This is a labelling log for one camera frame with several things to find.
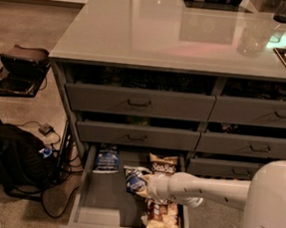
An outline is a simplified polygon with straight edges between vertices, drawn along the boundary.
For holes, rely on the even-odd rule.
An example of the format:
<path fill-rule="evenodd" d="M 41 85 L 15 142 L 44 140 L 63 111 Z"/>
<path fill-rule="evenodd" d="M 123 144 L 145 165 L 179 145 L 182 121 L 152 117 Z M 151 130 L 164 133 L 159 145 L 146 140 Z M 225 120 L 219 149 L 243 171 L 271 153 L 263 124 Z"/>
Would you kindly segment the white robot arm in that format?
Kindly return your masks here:
<path fill-rule="evenodd" d="M 248 180 L 148 174 L 143 197 L 194 206 L 207 199 L 243 211 L 241 228 L 286 228 L 286 160 L 261 166 Z"/>

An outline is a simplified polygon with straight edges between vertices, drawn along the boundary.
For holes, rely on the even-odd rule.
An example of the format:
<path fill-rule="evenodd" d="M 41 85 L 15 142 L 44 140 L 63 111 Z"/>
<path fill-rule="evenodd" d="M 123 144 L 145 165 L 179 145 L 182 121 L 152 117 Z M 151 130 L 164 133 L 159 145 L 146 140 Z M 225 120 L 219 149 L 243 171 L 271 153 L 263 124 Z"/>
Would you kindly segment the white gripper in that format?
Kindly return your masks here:
<path fill-rule="evenodd" d="M 163 174 L 145 174 L 142 176 L 142 180 L 147 182 L 146 189 L 138 191 L 137 195 L 143 198 L 150 198 L 154 200 L 166 200 L 169 195 L 169 176 Z"/>

